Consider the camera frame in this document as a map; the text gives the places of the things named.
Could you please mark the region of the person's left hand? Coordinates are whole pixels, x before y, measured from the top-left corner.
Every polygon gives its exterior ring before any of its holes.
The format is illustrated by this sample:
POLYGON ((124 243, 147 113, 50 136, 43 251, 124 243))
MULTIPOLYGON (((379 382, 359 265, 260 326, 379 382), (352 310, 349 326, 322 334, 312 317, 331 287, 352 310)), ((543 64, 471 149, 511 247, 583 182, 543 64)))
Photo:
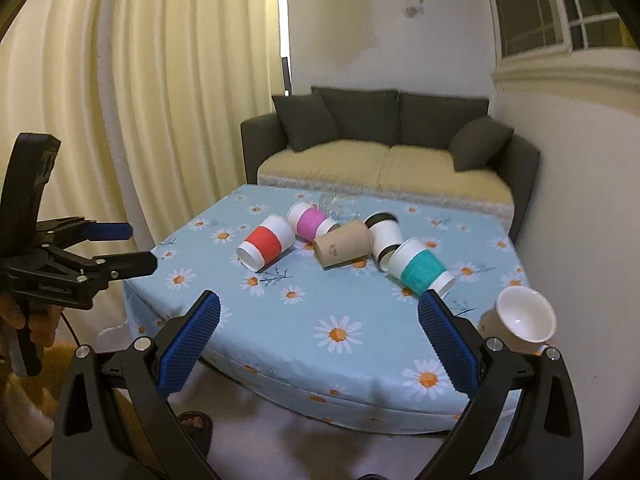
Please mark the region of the person's left hand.
POLYGON ((30 340, 44 348, 50 348, 55 341, 55 333, 60 324, 63 308, 52 304, 40 304, 35 312, 25 316, 14 299, 2 292, 0 298, 0 314, 3 322, 14 330, 22 330, 25 326, 30 330, 30 340))

